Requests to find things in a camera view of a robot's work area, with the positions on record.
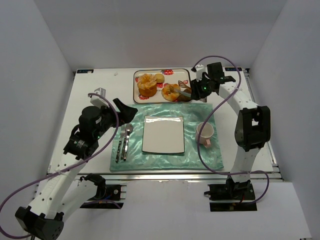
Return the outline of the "steel serving tongs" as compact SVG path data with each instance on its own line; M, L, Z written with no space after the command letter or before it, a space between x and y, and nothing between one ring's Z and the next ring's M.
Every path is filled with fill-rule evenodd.
M187 86L187 85L186 85L183 81L181 81L181 80L178 81L178 86L179 86L179 87L182 87L183 89L186 89L187 91L181 91L181 90L178 90L178 89L174 88L173 86L170 86L170 87L169 87L170 92L171 92L171 93L180 93L180 94L183 95L183 96L186 96L186 97L188 97L188 98L191 98L191 96L192 96L192 89L191 89L189 86Z

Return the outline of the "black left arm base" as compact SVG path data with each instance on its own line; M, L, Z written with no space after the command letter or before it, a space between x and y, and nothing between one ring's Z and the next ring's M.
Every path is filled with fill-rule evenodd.
M101 175L93 173L81 176L78 185L85 182L93 183L95 195L84 202L81 209L122 209L127 196L127 185L108 183Z

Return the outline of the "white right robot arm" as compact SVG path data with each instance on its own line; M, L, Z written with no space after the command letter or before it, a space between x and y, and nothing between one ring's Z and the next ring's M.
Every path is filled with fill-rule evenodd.
M228 177L235 184L248 182L257 154L271 138L270 108L258 105L243 93L241 83L226 76L220 62L194 66L191 71L196 73L190 82L192 100L216 93L237 114L234 138L238 148Z

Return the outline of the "glazed ring bread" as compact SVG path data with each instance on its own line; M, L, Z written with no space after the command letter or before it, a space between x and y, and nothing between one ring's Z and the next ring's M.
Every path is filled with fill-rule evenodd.
M170 87L172 87L178 91L181 90L181 88L179 87L178 84L167 84L161 90L161 94L165 100L174 102L179 98L180 93L176 92L176 91L171 92Z

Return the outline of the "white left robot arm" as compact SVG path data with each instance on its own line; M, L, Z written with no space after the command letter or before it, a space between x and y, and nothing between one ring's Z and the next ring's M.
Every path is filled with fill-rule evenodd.
M109 128L129 124L137 114L134 107L113 100L117 111L103 100L92 101L85 107L72 129L69 140L55 173L46 182L42 191L27 206L19 207L15 217L21 227L41 240L56 240L68 217L89 199L101 197L106 190L106 180L90 173L81 177L80 184L66 195L72 182L86 160L99 147L99 139Z

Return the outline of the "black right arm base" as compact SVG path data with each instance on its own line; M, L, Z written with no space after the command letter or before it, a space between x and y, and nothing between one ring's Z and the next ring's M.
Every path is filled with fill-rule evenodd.
M256 212L257 204L253 185L246 190L230 193L225 184L209 184L204 196L209 198L211 212Z

